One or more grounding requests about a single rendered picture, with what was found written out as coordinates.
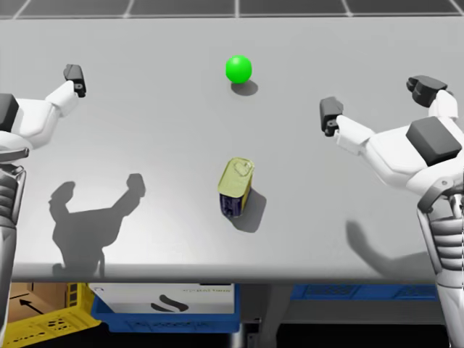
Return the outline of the white box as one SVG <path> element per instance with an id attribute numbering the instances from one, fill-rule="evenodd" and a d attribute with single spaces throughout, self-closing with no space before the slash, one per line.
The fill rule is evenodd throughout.
<path id="1" fill-rule="evenodd" d="M 90 283 L 115 313 L 232 314 L 236 288 L 199 283 Z"/>

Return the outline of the green and blue rectangular can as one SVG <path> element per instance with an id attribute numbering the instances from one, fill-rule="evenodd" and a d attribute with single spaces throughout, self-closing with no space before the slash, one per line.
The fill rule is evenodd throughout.
<path id="1" fill-rule="evenodd" d="M 249 159 L 234 157 L 226 165 L 218 183 L 220 210 L 227 218 L 238 218 L 247 203 L 252 187 L 254 163 Z"/>

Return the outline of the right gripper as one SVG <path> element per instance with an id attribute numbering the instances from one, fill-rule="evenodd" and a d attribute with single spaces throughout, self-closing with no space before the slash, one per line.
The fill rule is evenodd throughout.
<path id="1" fill-rule="evenodd" d="M 424 193 L 437 181 L 453 187 L 464 172 L 464 131 L 458 104 L 448 85 L 426 75 L 409 77 L 408 91 L 428 116 L 407 126 L 382 132 L 344 116 L 344 105 L 334 96 L 320 100 L 320 126 L 342 149 L 360 155 L 387 185 Z"/>

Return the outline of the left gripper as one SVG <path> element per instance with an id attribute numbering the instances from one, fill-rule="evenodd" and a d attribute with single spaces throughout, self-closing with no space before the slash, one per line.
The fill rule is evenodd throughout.
<path id="1" fill-rule="evenodd" d="M 46 101 L 0 94 L 0 150 L 33 150 L 49 143 L 60 116 L 68 116 L 87 93 L 80 65 L 66 65 L 63 75 L 65 82 Z"/>

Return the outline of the blue box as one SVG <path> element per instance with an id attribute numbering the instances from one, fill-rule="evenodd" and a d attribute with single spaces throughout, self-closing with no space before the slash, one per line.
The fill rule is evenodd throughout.
<path id="1" fill-rule="evenodd" d="M 437 301 L 438 295 L 431 284 L 300 284 L 294 286 L 291 299 Z"/>
<path id="2" fill-rule="evenodd" d="M 233 286 L 231 314 L 115 313 L 99 297 L 91 308 L 93 318 L 106 323 L 112 333 L 233 334 L 241 322 L 240 287 Z"/>

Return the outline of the yellow box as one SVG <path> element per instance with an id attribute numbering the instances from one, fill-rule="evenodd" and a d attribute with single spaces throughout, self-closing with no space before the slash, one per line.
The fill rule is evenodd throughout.
<path id="1" fill-rule="evenodd" d="M 94 293 L 87 283 L 67 283 L 66 307 L 31 318 L 8 322 L 3 348 L 22 348 L 29 344 L 73 334 L 100 324 L 91 315 Z"/>

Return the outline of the green ball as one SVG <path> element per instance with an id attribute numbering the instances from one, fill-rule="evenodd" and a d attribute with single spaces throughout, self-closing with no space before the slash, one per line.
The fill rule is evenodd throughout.
<path id="1" fill-rule="evenodd" d="M 225 76 L 232 83 L 246 83 L 252 76 L 252 63 L 243 55 L 229 58 L 225 64 Z"/>

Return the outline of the brown box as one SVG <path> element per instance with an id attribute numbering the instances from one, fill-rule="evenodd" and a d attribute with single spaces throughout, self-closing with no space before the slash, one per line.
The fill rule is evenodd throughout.
<path id="1" fill-rule="evenodd" d="M 12 283 L 8 322 L 64 309 L 66 291 L 66 283 Z"/>

